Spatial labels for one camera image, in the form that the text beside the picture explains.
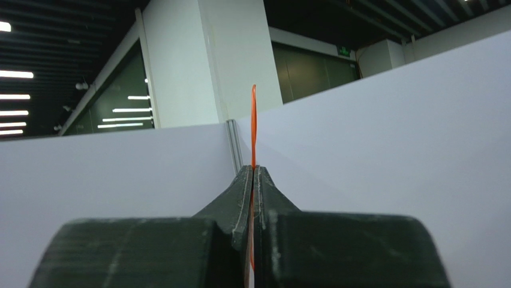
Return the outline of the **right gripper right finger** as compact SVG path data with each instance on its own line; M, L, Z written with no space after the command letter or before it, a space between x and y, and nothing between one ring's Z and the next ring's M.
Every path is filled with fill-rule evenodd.
M450 287L428 229L408 215L311 212L254 170L256 287Z

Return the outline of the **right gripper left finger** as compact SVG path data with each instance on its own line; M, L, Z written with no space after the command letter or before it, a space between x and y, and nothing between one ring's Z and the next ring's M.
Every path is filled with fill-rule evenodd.
M192 217L83 218L56 232L30 287L248 287L253 169Z

